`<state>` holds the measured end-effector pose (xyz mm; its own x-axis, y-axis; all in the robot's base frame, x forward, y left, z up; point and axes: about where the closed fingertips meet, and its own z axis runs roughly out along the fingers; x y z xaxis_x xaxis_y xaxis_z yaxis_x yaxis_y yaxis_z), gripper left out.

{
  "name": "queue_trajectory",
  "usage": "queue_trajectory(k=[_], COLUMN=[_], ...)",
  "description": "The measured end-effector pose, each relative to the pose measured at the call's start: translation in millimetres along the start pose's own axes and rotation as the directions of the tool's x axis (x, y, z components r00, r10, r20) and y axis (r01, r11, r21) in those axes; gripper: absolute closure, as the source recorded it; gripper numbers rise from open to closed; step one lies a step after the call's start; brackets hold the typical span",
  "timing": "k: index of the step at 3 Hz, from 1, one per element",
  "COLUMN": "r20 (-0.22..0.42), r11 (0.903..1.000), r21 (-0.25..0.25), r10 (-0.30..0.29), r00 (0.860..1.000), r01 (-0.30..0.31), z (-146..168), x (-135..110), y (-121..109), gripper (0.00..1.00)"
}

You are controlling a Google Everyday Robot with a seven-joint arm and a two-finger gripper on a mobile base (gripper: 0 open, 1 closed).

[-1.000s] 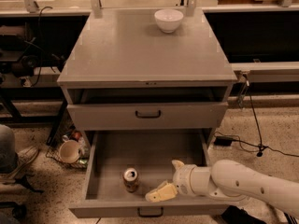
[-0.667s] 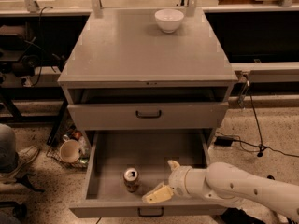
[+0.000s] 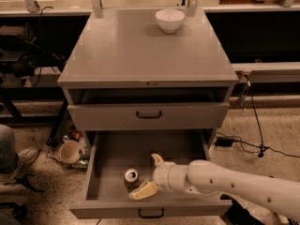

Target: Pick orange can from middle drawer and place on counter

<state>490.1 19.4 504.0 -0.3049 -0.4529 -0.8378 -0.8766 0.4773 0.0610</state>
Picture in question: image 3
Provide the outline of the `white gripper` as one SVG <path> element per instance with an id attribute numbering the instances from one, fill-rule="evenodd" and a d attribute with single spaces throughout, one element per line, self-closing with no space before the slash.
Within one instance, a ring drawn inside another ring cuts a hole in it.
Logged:
<path id="1" fill-rule="evenodd" d="M 164 162 L 164 159 L 159 154 L 152 154 L 156 166 L 153 172 L 153 180 L 143 181 L 139 187 L 131 191 L 128 196 L 131 200 L 143 200 L 155 195 L 158 190 L 185 191 L 189 186 L 187 177 L 187 165 L 178 165 L 173 162 Z"/>

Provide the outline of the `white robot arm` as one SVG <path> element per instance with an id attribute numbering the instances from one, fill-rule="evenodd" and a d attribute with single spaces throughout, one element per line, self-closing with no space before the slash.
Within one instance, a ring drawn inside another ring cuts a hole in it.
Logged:
<path id="1" fill-rule="evenodd" d="M 144 181 L 129 193 L 142 200 L 158 191 L 179 191 L 200 198 L 213 198 L 220 192 L 258 204 L 286 218 L 300 220 L 300 183 L 225 169 L 207 160 L 179 165 L 154 154 L 153 179 Z"/>

